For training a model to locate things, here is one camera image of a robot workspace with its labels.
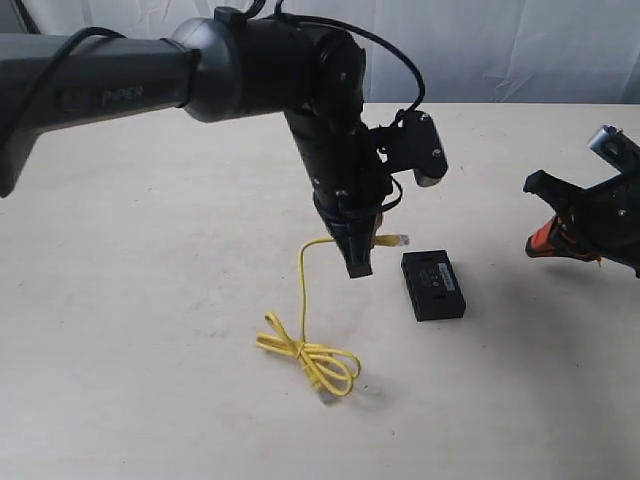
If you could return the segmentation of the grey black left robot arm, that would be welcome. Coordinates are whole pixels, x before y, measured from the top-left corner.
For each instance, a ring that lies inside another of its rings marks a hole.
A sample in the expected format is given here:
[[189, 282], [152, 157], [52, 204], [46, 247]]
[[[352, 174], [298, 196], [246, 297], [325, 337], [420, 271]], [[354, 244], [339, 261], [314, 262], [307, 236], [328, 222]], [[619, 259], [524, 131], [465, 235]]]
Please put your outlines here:
[[36, 140], [53, 130], [171, 107], [203, 123], [283, 113], [348, 274], [368, 276], [392, 185], [361, 119], [365, 67], [347, 32], [226, 7], [158, 40], [102, 27], [5, 34], [1, 192], [13, 192]]

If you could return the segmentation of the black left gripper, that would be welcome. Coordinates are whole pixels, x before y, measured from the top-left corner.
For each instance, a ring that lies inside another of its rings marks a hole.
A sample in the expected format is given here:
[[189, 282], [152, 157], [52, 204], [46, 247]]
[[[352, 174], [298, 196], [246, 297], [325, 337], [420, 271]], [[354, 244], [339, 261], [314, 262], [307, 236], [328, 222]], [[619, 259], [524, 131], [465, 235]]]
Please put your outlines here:
[[383, 169], [372, 130], [362, 121], [364, 102], [341, 101], [323, 116], [304, 105], [284, 111], [313, 188], [316, 211], [341, 252], [351, 279], [373, 274], [371, 250], [379, 234], [393, 180]]

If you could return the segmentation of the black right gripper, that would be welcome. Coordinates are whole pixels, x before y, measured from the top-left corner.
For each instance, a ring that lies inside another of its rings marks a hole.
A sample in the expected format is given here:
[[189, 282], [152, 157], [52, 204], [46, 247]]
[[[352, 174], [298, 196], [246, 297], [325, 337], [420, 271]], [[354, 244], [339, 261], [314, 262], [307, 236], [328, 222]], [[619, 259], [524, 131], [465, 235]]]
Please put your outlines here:
[[639, 270], [639, 173], [616, 175], [581, 188], [543, 170], [529, 175], [523, 191], [554, 210], [525, 245], [529, 258], [603, 259]]

